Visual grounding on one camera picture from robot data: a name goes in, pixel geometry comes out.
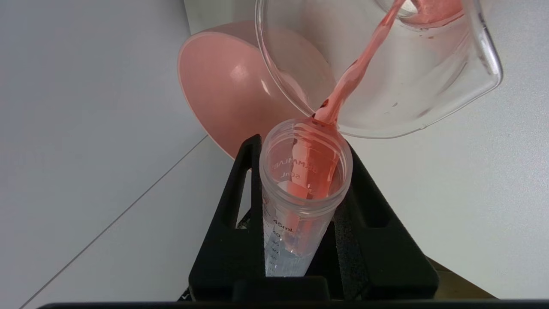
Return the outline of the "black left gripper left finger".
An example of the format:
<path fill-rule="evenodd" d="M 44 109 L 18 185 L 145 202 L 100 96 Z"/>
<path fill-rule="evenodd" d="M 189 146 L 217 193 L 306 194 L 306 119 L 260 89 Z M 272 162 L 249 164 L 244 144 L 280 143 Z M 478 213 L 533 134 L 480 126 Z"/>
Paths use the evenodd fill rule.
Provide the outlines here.
<path fill-rule="evenodd" d="M 265 278 L 262 184 L 259 177 L 259 134 L 240 146 L 217 209 L 208 227 L 188 281 L 194 301 L 228 301 L 237 283 Z M 237 219 L 247 172 L 251 172 L 249 223 Z"/>

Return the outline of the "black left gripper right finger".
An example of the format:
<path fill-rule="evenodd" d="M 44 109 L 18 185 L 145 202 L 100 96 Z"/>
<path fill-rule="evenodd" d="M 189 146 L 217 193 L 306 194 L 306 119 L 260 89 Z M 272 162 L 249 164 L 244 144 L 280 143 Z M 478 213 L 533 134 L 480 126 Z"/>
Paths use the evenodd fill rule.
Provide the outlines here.
<path fill-rule="evenodd" d="M 351 182 L 337 208 L 335 246 L 346 300 L 431 299 L 439 276 L 351 152 Z"/>

